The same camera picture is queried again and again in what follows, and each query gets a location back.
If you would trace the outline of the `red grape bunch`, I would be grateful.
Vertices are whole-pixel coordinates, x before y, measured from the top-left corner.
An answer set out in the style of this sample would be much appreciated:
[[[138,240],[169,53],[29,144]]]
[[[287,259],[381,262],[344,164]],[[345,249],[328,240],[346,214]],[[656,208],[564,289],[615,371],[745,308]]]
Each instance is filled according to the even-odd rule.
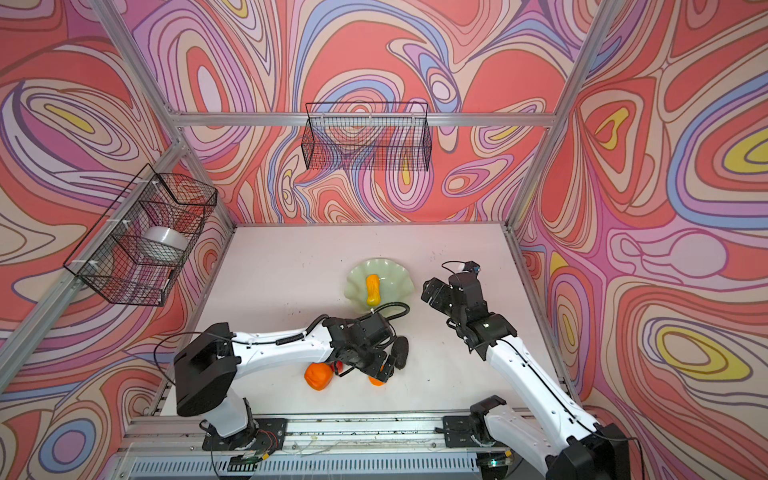
[[[341,361],[331,362],[330,367],[336,376],[343,377],[348,373],[348,371],[345,369],[345,365]]]

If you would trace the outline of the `dark avocado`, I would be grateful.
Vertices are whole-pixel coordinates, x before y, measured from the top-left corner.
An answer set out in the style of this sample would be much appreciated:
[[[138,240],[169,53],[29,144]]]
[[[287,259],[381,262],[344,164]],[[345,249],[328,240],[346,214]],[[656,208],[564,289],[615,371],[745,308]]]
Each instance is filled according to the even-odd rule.
[[[404,336],[398,336],[392,344],[390,357],[397,370],[405,368],[409,355],[409,341]]]

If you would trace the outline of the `orange bell pepper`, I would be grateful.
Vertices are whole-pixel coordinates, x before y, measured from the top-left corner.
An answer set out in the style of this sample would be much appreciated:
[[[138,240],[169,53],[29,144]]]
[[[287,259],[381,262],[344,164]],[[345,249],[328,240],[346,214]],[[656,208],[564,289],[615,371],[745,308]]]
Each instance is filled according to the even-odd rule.
[[[305,382],[315,391],[327,388],[334,376],[334,369],[327,363],[312,363],[304,372]]]

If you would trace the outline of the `yellow orange squash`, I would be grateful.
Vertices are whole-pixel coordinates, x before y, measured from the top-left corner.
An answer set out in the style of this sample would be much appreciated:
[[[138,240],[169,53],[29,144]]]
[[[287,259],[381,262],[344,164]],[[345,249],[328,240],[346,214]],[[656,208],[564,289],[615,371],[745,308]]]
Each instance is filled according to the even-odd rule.
[[[377,307],[381,304],[381,286],[380,277],[377,274],[370,274],[365,279],[366,287],[366,305],[368,307]]]

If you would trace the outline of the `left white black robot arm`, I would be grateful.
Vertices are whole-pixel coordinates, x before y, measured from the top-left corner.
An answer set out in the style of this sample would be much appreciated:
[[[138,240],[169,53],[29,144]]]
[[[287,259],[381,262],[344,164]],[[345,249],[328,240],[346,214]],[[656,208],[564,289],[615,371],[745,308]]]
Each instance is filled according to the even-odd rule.
[[[233,332],[226,322],[202,332],[173,360],[176,414],[199,417],[224,440],[251,439],[258,426],[233,383],[249,374],[293,364],[342,365],[385,383],[398,368],[392,325],[410,307],[385,303],[357,318],[323,314],[307,327],[266,334]]]

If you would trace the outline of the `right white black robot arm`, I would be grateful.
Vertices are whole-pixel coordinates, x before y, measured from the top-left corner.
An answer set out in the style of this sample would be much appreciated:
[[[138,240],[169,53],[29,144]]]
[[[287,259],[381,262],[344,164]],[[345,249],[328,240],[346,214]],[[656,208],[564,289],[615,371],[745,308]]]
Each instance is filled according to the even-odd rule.
[[[470,409],[475,438],[509,447],[547,479],[631,478],[629,437],[615,424],[600,424],[543,370],[512,324],[488,308],[479,271],[467,262],[447,281],[432,278],[421,299],[511,384],[534,418],[488,397]]]

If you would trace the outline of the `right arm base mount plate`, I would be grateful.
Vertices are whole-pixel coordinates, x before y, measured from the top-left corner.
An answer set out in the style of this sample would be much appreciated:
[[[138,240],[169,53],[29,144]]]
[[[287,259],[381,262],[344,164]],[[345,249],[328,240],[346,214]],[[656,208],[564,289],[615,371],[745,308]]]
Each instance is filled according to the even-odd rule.
[[[448,448],[501,448],[503,443],[493,439],[482,418],[476,415],[448,415],[434,429],[443,436]]]

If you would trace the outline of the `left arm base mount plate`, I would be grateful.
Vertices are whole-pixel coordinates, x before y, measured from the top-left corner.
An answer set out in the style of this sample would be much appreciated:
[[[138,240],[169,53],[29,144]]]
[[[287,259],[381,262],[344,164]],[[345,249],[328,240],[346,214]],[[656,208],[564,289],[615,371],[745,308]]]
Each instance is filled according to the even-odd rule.
[[[254,418],[243,431],[229,437],[223,437],[207,420],[202,420],[199,423],[199,427],[206,434],[202,445],[205,451],[273,453],[283,448],[287,426],[287,418]]]

